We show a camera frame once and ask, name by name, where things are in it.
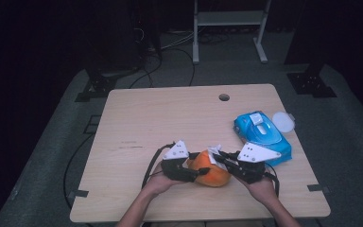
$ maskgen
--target dark background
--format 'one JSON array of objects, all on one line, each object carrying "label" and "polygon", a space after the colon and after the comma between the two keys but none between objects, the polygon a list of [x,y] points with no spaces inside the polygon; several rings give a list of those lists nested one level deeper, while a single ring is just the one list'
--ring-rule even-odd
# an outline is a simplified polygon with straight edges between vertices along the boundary
[{"label": "dark background", "polygon": [[[122,13],[131,19],[97,17],[110,2],[0,0],[0,209],[86,59],[94,65],[135,66],[135,59],[144,56],[134,47],[122,49],[134,44],[121,39],[132,30],[124,25],[146,23],[157,25],[159,31],[192,28],[193,1],[160,0],[156,8],[149,1],[129,1],[126,8],[115,7],[125,8]],[[233,10],[262,5],[261,1],[202,0],[200,7]],[[106,30],[111,23],[117,23],[118,29]],[[363,1],[273,0],[267,31],[293,28],[297,30],[285,63],[309,63],[315,46],[363,103]],[[119,44],[109,42],[102,35],[106,32],[112,32]]]}]

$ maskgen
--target white lid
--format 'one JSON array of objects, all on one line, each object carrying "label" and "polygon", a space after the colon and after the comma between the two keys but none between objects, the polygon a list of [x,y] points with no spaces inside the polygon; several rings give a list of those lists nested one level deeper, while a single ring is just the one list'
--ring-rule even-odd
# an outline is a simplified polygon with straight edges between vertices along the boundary
[{"label": "white lid", "polygon": [[285,112],[278,112],[274,114],[272,122],[280,132],[290,132],[294,130],[294,118]]}]

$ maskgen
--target forearm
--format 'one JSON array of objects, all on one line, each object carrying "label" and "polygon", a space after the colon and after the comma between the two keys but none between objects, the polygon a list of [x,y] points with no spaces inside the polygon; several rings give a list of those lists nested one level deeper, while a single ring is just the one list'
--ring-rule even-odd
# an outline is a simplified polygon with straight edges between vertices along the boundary
[{"label": "forearm", "polygon": [[264,205],[273,215],[279,227],[301,227],[300,223],[290,215],[279,200]]},{"label": "forearm", "polygon": [[140,226],[143,222],[148,206],[154,198],[155,195],[142,190],[135,198],[125,215],[116,224],[116,227]]}]

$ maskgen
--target wooden table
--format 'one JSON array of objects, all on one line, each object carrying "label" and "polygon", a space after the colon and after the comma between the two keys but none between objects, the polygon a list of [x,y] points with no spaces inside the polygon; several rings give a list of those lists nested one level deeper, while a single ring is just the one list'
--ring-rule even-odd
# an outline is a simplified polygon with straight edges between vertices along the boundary
[{"label": "wooden table", "polygon": [[[230,100],[221,101],[222,94]],[[190,152],[217,144],[235,152],[243,147],[233,131],[237,116],[263,111],[272,117],[284,110],[270,84],[111,91],[79,185],[79,190],[89,193],[86,198],[76,197],[70,219],[121,219],[141,189],[152,156],[163,145],[182,139]],[[285,137],[293,147],[293,160],[275,167],[281,182],[280,200],[296,218],[328,216],[330,208],[323,193],[307,188],[318,181],[296,132]],[[232,178],[220,188],[176,185],[151,203],[145,221],[252,218],[271,215]]]}]

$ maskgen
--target table hole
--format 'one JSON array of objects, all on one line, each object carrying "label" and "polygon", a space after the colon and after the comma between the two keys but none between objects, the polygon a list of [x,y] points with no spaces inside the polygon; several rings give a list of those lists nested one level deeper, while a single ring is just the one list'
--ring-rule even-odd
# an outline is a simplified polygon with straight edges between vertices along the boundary
[{"label": "table hole", "polygon": [[227,95],[227,94],[220,94],[219,95],[219,99],[221,100],[221,101],[229,101],[229,99],[231,99],[230,97],[229,97],[229,95]]}]

